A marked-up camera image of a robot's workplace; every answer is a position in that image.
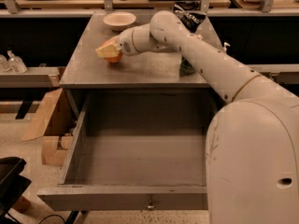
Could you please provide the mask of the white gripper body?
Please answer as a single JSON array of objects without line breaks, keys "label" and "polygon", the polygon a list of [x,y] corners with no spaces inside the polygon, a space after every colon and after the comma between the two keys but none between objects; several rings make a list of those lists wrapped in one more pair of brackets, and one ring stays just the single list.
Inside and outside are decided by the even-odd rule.
[{"label": "white gripper body", "polygon": [[156,46],[156,40],[150,33],[150,25],[144,24],[124,30],[118,37],[121,52],[127,56],[151,51]]}]

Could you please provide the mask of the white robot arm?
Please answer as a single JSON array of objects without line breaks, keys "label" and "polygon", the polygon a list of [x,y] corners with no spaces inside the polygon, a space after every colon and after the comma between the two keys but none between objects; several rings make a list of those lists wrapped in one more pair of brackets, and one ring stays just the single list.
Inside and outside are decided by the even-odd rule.
[{"label": "white robot arm", "polygon": [[194,20],[159,11],[96,52],[116,62],[171,49],[226,103],[206,135],[210,224],[299,224],[299,97],[209,45],[191,28]]}]

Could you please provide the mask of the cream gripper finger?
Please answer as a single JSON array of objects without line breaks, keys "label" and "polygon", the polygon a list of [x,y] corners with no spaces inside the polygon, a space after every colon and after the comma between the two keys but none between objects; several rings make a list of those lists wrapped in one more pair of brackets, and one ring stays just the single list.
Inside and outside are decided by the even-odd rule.
[{"label": "cream gripper finger", "polygon": [[115,58],[121,54],[121,48],[115,43],[107,43],[95,51],[100,58]]}]

